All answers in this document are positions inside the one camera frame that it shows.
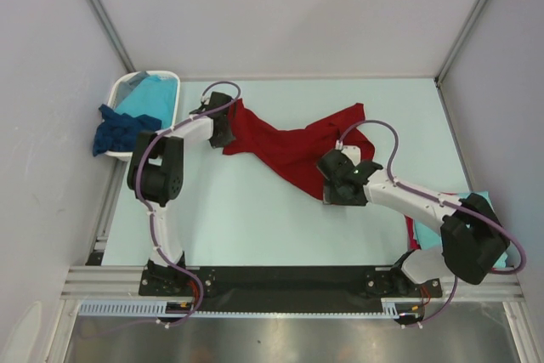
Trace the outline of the red t shirt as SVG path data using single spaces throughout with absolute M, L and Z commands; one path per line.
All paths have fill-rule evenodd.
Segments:
M 280 130 L 257 117 L 240 99 L 229 108 L 228 118 L 234 140 L 223 148 L 225 155 L 252 153 L 284 180 L 320 201 L 324 178 L 317 162 L 336 147 L 349 126 L 364 121 L 366 114 L 364 105 L 356 103 L 305 128 Z

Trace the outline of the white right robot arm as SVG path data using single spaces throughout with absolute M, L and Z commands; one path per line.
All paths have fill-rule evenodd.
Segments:
M 402 296 L 413 295 L 426 281 L 447 276 L 478 285 L 510 245 L 496 229 L 498 218 L 489 202 L 479 194 L 460 198 L 409 185 L 381 165 L 355 164 L 337 149 L 319 159 L 317 168 L 324 176 L 325 204 L 386 207 L 439 235 L 437 247 L 410 250 L 395 262 L 392 285 Z

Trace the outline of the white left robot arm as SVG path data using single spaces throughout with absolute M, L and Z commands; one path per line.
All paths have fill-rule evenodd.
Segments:
M 201 98 L 201 106 L 187 119 L 154 133 L 139 134 L 129 164 L 127 185 L 145 207 L 150 221 L 149 269 L 158 269 L 158 284 L 167 293 L 181 293 L 188 284 L 184 249 L 177 227 L 168 215 L 184 182 L 184 154 L 192 146 L 208 142 L 213 148 L 234 140 L 229 111 L 236 99 L 220 92 Z

